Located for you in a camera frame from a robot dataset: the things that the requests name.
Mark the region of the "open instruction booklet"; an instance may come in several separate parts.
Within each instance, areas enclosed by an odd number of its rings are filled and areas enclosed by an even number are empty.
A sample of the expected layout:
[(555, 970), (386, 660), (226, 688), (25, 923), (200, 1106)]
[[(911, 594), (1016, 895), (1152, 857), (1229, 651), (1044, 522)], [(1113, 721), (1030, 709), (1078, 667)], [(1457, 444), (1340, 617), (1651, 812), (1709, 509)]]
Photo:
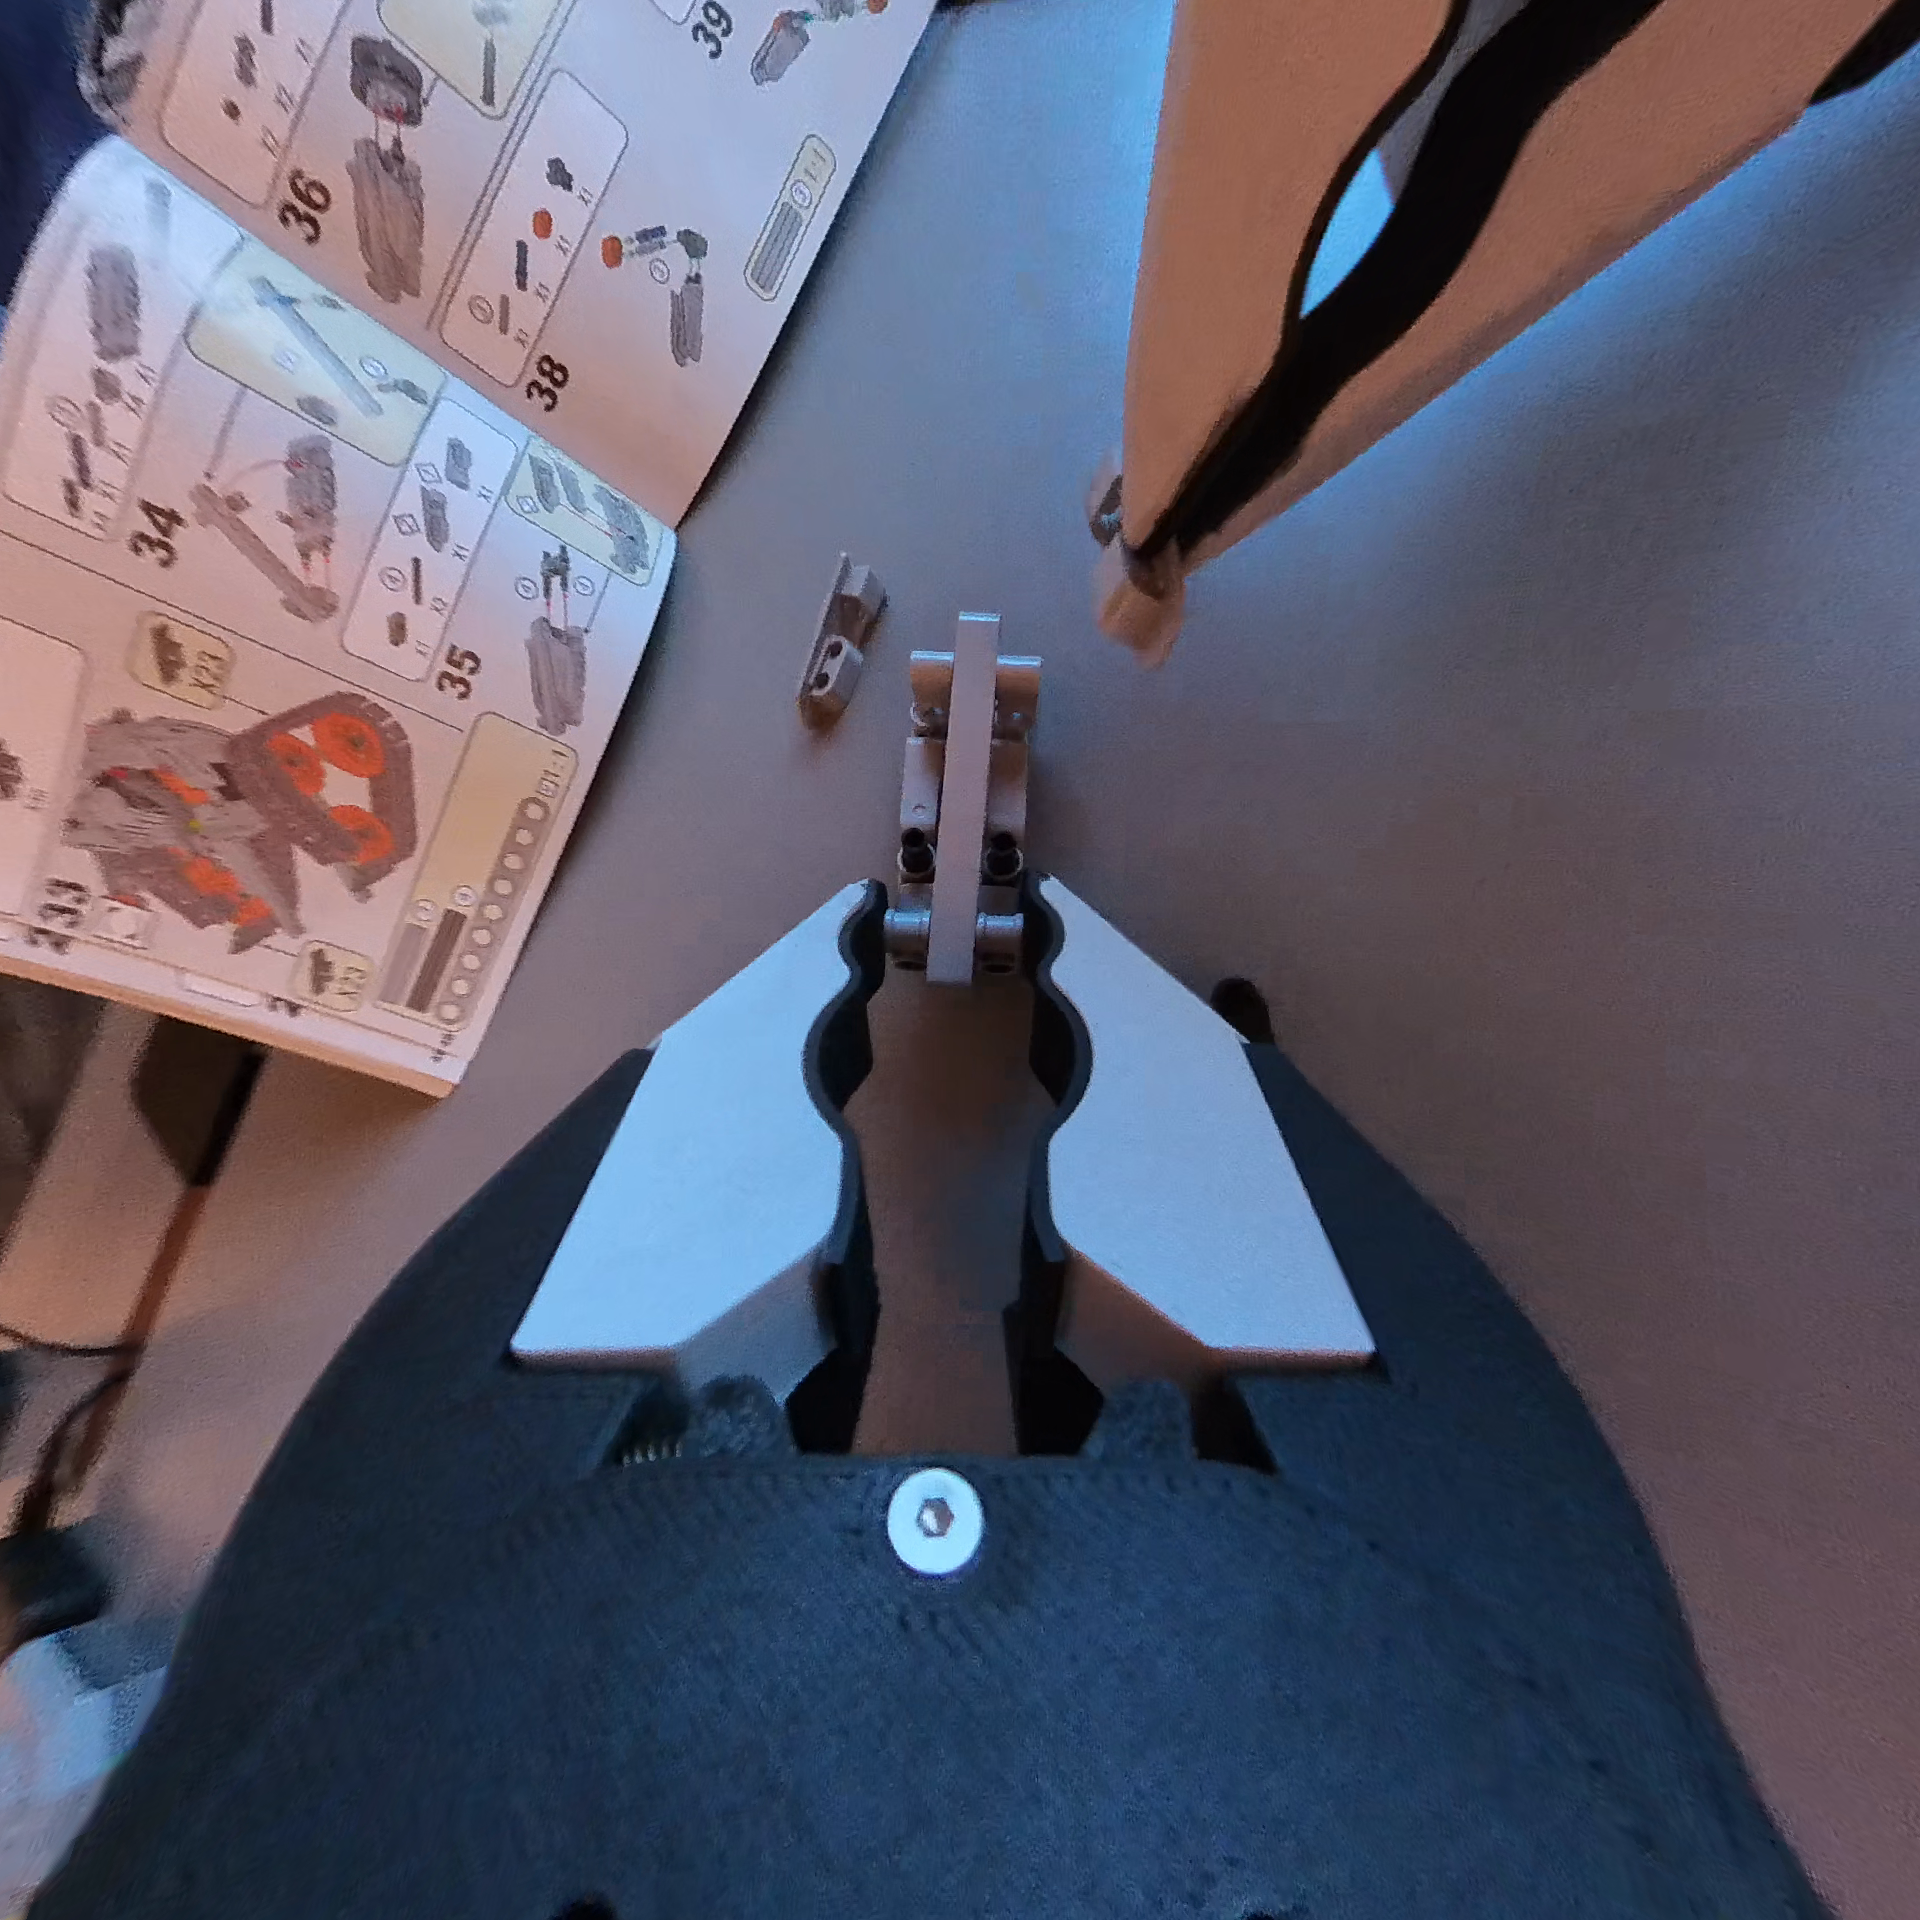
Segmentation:
[(6, 5), (6, 979), (459, 1084), (934, 15)]

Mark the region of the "small pale brick piece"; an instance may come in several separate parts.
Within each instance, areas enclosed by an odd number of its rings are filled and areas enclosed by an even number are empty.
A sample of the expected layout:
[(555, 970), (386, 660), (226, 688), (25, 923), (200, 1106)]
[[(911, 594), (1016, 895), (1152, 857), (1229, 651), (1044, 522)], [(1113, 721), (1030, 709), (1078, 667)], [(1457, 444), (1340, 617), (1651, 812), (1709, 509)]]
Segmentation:
[(1137, 667), (1162, 668), (1187, 617), (1187, 559), (1178, 545), (1144, 559), (1123, 538), (1123, 469), (1105, 460), (1089, 485), (1089, 533), (1095, 540), (1094, 616)]

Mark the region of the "grey toy brick assembly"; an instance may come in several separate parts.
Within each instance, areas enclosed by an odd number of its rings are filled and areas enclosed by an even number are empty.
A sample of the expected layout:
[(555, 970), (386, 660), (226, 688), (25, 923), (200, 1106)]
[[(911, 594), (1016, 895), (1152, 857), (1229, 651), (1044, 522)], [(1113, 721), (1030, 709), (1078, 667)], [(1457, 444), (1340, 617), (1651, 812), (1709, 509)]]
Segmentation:
[(900, 971), (959, 989), (1018, 970), (1038, 715), (1042, 656), (1006, 651), (995, 611), (964, 611), (941, 651), (910, 656), (895, 892), (884, 916)]

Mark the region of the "small grey brick connector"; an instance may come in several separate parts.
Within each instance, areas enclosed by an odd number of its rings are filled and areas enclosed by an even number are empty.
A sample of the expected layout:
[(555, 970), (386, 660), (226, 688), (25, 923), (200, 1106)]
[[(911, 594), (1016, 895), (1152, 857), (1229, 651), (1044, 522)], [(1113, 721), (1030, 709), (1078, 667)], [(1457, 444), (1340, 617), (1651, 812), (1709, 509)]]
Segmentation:
[(820, 733), (846, 715), (884, 604), (888, 587), (877, 570), (839, 553), (799, 678), (799, 715), (804, 729)]

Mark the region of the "grey desk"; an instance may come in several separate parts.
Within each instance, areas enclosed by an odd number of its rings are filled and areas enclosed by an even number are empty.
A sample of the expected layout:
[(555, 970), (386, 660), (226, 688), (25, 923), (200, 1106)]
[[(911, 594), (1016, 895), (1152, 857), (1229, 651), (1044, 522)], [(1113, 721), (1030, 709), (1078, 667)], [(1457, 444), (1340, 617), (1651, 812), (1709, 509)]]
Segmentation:
[[(1778, 1828), (1917, 1914), (1917, 52), (1188, 587), (1094, 629), (1169, 5), (941, 5), (449, 1103), (274, 1056), (185, 1189), (155, 1019), (6, 1011), (56, 1116), (6, 1320), (155, 1316), (70, 1514), (158, 1667), (403, 1255), (619, 1051), (877, 873), (911, 644), (1044, 656), (1038, 857), (1281, 1046), (1594, 1410)], [(834, 559), (884, 617), (799, 678)]]

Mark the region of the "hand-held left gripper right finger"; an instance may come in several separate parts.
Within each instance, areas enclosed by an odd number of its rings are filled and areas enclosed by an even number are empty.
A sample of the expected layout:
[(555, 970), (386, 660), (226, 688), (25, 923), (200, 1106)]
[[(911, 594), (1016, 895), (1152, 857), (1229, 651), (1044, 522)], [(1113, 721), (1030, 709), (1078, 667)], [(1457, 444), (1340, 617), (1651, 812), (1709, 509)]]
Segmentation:
[(1016, 1405), (1370, 1367), (1251, 1043), (1052, 873), (1023, 886), (1023, 970), (1052, 1111), (1006, 1309)]

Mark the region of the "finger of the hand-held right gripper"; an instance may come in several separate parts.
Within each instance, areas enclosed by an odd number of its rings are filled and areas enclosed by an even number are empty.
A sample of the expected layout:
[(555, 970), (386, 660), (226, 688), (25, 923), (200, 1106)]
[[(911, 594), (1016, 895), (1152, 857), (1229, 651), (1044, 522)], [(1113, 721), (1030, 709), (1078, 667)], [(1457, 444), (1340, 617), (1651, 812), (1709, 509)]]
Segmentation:
[(1463, 35), (1447, 0), (1187, 0), (1137, 243), (1123, 540), (1193, 553), (1276, 469), (1345, 189)]
[(1523, 5), (1438, 96), (1392, 215), (1306, 296), (1276, 469), (1187, 567), (1313, 490), (1786, 131), (1874, 5)]

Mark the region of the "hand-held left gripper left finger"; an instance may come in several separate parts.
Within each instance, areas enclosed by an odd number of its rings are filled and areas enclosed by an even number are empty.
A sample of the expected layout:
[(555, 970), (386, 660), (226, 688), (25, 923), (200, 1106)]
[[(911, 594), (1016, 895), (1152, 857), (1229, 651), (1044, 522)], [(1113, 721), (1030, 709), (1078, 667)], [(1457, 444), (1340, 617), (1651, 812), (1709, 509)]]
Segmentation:
[(848, 1097), (872, 1075), (884, 886), (846, 885), (675, 1019), (548, 1255), (511, 1356), (683, 1393), (866, 1380), (877, 1285)]

